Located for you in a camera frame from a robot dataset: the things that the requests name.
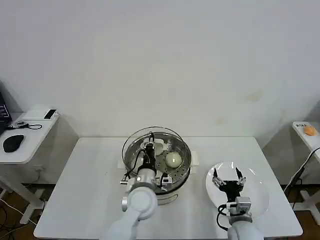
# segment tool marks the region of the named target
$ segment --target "cable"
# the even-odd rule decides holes
[[[14,231],[17,230],[17,229],[19,229],[19,228],[22,227],[22,226],[25,226],[25,224],[19,224],[18,226],[16,226],[16,224],[17,224],[18,222],[19,222],[19,219],[17,219],[17,220],[15,221],[15,223],[13,224],[12,227],[6,227],[6,228],[3,229],[3,230],[6,230],[6,231],[10,231],[10,232],[8,232],[8,234],[9,234],[8,240],[9,240],[10,238],[12,238],[13,240],[15,240]]]
[[[143,149],[139,150],[138,154],[135,157],[133,168],[131,168],[131,170],[127,171],[126,174],[125,174],[126,178],[128,177],[130,179],[130,173],[136,168],[138,157],[139,157],[140,153],[143,152],[143,151],[144,151]]]
[[[0,198],[0,201],[4,202],[9,208],[12,208],[12,209],[16,210],[17,212],[19,212],[21,215],[24,215],[24,214],[23,214],[22,212],[20,212],[18,209],[14,208],[13,206],[10,206],[6,201],[2,200],[1,198]],[[28,218],[28,219],[29,219],[29,221],[30,221],[31,223],[33,223],[34,225],[37,226],[37,224],[36,224],[34,221],[32,221],[30,218]]]
[[[38,130],[38,129],[42,129],[42,125],[41,124],[29,124],[29,123],[26,123],[25,125],[21,125],[21,126],[18,126],[18,127],[8,126],[6,128],[6,130],[14,130],[14,129]]]
[[[312,152],[310,152],[309,156],[306,158],[306,160],[304,161],[304,163],[301,165],[301,167],[299,168],[298,171],[296,171],[296,173],[291,177],[289,183],[287,186],[285,186],[283,192],[286,192],[287,188],[292,184],[292,182],[294,181],[295,178],[296,181],[298,181],[298,179],[300,178],[301,174],[303,173],[303,171],[305,170],[305,165],[308,163],[308,161],[310,160],[311,156],[317,151],[319,150],[320,147],[317,147],[315,150],[313,150]]]
[[[291,189],[292,189],[292,187],[290,187],[290,188],[289,188],[289,191],[288,191],[288,193],[287,193],[287,194],[285,193],[285,191],[283,191],[283,192],[284,192],[284,195],[286,196],[286,198],[288,198],[288,197],[289,197],[289,195],[290,195],[290,193],[291,193]]]
[[[19,229],[26,228],[26,227],[28,227],[28,226],[32,225],[32,223],[29,223],[29,224],[27,224],[27,225],[24,225],[24,226],[18,227],[18,228],[16,228],[16,229],[13,229],[13,230],[9,231],[7,234],[5,234],[5,235],[1,236],[1,237],[0,237],[0,239],[3,239],[5,236],[7,236],[7,235],[9,235],[9,234],[13,233],[14,231],[17,231],[17,230],[19,230]]]
[[[216,224],[218,224],[218,226],[221,228],[221,229],[223,229],[223,230],[225,230],[225,231],[228,231],[228,228],[227,227],[225,227],[225,226],[221,226],[220,225],[220,223],[219,223],[219,216],[220,216],[220,214],[223,214],[223,210],[224,209],[226,209],[227,208],[227,205],[226,204],[222,204],[222,205],[220,205],[219,207],[218,207],[218,214],[217,214],[217,216],[216,216]]]
[[[227,216],[226,213],[222,212],[224,209],[225,209],[225,208],[223,208],[223,205],[220,205],[220,206],[218,207],[218,212],[220,212],[220,214],[223,215],[223,216]]]
[[[31,184],[35,184],[36,182],[38,182],[40,180],[41,170],[38,170],[37,172],[38,172],[38,178],[35,181],[30,182],[29,184],[25,185],[26,188],[29,187]]]
[[[15,240],[15,237],[12,235],[13,233],[10,232],[10,229],[3,228],[3,229],[0,230],[0,232],[2,232],[2,231],[7,231],[7,234],[9,234],[7,240],[10,240],[10,238],[11,238],[12,240]]]
[[[4,214],[5,214],[4,222],[3,222],[3,224],[1,224],[1,226],[0,226],[0,230],[1,230],[3,227],[5,227],[5,224],[6,224],[7,219],[8,219],[8,214],[7,214],[6,209],[5,209],[3,206],[1,206],[0,209],[2,209],[2,210],[4,211]]]
[[[292,205],[292,210],[295,208],[296,202],[298,201],[298,197],[299,197],[299,191],[296,192],[295,200]]]
[[[24,207],[22,207],[21,209],[26,209],[27,207],[28,207],[28,205],[29,205],[29,203],[27,203]],[[16,228],[19,228],[19,227],[21,227],[21,226],[23,226],[24,224],[20,224],[20,219],[19,219],[19,217],[15,220],[15,222],[14,222],[14,224],[13,224],[13,226],[5,226],[5,228],[7,229],[7,230],[9,230],[9,231],[11,231],[11,230],[14,230],[14,229],[16,229]]]

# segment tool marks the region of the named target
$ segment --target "black cable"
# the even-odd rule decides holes
[[[43,207],[42,207],[42,212],[44,211],[44,209],[45,209],[45,200],[44,199],[41,199],[42,201],[43,201]],[[37,215],[37,216],[34,216],[33,218],[31,218],[31,220],[33,220],[34,221],[34,219],[37,219],[38,221],[39,221],[39,219],[40,219],[40,216],[41,215]],[[18,221],[19,221],[19,219],[17,219],[15,222],[14,222],[14,224],[13,224],[13,226],[12,227],[6,227],[6,226],[4,226],[3,227],[3,229],[0,229],[0,231],[2,231],[2,230],[6,230],[6,231],[12,231],[9,235],[8,235],[8,240],[11,238],[11,239],[13,239],[13,240],[15,240],[15,237],[14,237],[14,233],[15,233],[15,230],[17,230],[17,229],[19,229],[19,228],[21,228],[24,224],[19,224],[19,225],[17,225],[16,226],[16,224],[18,223]]]
[[[6,130],[14,130],[14,129],[38,130],[38,129],[42,129],[42,125],[41,124],[29,124],[29,123],[26,123],[25,125],[21,125],[21,126],[18,126],[18,127],[8,126],[6,128]]]
[[[296,192],[296,196],[295,196],[295,199],[294,199],[294,202],[293,202],[293,205],[292,205],[292,209],[295,208],[295,205],[296,205],[296,202],[298,201],[298,198],[299,198],[299,191]]]
[[[2,232],[2,231],[10,231],[10,229],[7,229],[7,228],[3,228],[3,229],[0,229],[0,232]]]
[[[286,191],[287,188],[289,188],[288,194],[287,196],[289,196],[289,193],[291,191],[290,188],[292,188],[294,185],[297,184],[298,180],[300,179],[302,173],[305,170],[305,165],[309,162],[309,160],[311,159],[311,157],[313,156],[313,154],[319,150],[320,147],[315,148],[308,156],[308,158],[305,160],[305,162],[302,164],[302,166],[300,167],[300,169],[293,175],[293,177],[290,179],[289,184],[285,187],[284,191]]]
[[[45,210],[45,207],[46,207],[46,201],[44,199],[41,199],[41,198],[40,198],[40,200],[42,200],[42,202],[43,202],[43,207],[42,207],[41,213],[38,216],[39,217],[38,222],[40,220],[41,215],[44,213],[44,210]]]
[[[287,193],[287,194],[284,194],[284,195],[286,195],[286,198],[288,198],[288,197],[289,197],[290,192],[291,192],[291,189],[292,189],[292,186],[289,188],[288,193]]]
[[[3,206],[1,206],[0,209],[2,209],[3,212],[4,212],[4,214],[5,214],[4,222],[3,222],[3,224],[1,224],[1,226],[0,226],[0,230],[1,230],[2,228],[5,228],[5,227],[6,227],[5,224],[6,224],[7,219],[8,219],[8,213],[7,213],[6,209],[5,209]]]
[[[136,165],[137,165],[137,161],[138,161],[138,157],[140,155],[141,152],[144,152],[145,150],[144,149],[140,149],[138,154],[136,155],[135,157],[135,161],[134,161],[134,165],[133,165],[133,168],[129,171],[126,172],[125,176],[128,177],[130,179],[130,173],[136,168]]]
[[[227,205],[226,205],[226,204],[222,204],[222,205],[220,205],[220,206],[218,207],[218,214],[217,214],[217,216],[216,216],[216,224],[218,224],[218,226],[219,226],[221,229],[223,229],[223,230],[225,230],[225,231],[228,231],[228,228],[227,228],[227,227],[221,226],[220,223],[219,223],[219,216],[223,213],[222,211],[223,211],[224,209],[226,209],[226,208],[227,208]]]
[[[37,171],[37,172],[38,172],[38,177],[37,177],[37,179],[34,180],[33,182],[25,185],[26,188],[29,187],[29,186],[32,185],[32,184],[35,184],[36,182],[38,182],[38,181],[40,180],[41,171]]]
[[[220,205],[219,207],[218,207],[218,212],[221,212],[221,215],[223,215],[223,216],[227,216],[227,214],[226,213],[224,213],[224,212],[222,212],[225,208],[223,208],[223,209],[221,209],[223,207],[223,205]]]

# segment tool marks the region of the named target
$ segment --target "computer mouse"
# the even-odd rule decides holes
[[[16,151],[20,147],[20,144],[24,138],[25,138],[25,136],[23,136],[23,135],[13,135],[13,136],[8,137],[3,142],[3,150],[6,153],[12,153],[12,152]]]

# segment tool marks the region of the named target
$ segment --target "table leg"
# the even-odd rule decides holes
[[[45,190],[44,189],[38,189],[35,192],[35,195],[40,198]],[[23,213],[22,218],[20,219],[21,224],[27,224],[29,222],[29,219],[32,217],[32,214],[36,209],[39,209],[38,207],[33,206],[32,204],[29,204],[26,210]]]
[[[310,211],[316,224],[320,226],[320,212],[316,203],[320,202],[320,190],[310,196],[307,191],[300,191],[304,202],[297,202],[294,205],[294,211]]]
[[[4,190],[6,190],[6,192],[8,192],[8,193],[12,193],[13,191],[12,191],[12,189],[10,189],[7,185],[5,185],[3,182],[1,182],[0,181],[0,188],[2,188],[3,189],[3,191]]]
[[[37,209],[42,209],[44,206],[43,201],[41,201],[36,195],[30,192],[25,186],[23,186],[20,182],[11,178],[9,176],[0,175],[0,181],[7,185],[10,189],[19,194],[23,199],[28,201]]]

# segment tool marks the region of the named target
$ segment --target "orange egg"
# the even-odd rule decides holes
[[[303,132],[309,136],[315,136],[317,134],[317,131],[313,126],[305,126]]]

